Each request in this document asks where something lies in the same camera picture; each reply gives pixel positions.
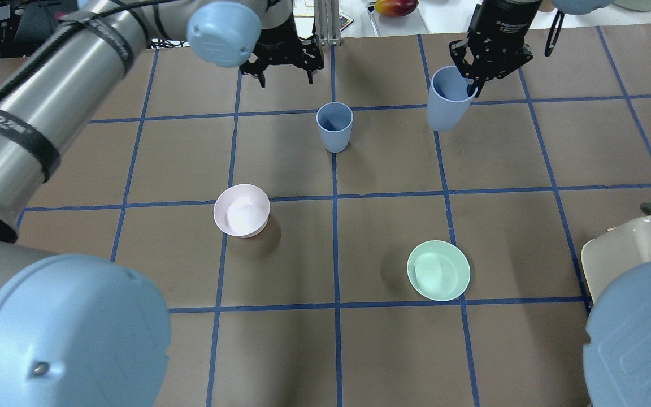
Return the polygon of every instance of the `mint green plate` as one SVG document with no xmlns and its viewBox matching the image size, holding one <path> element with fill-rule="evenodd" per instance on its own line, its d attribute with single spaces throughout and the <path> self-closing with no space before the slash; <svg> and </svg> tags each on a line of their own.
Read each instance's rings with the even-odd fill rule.
<svg viewBox="0 0 651 407">
<path fill-rule="evenodd" d="M 457 298 L 471 280 L 466 257 L 458 247 L 442 240 L 429 240 L 416 246 L 406 267 L 411 285 L 434 301 Z"/>
</svg>

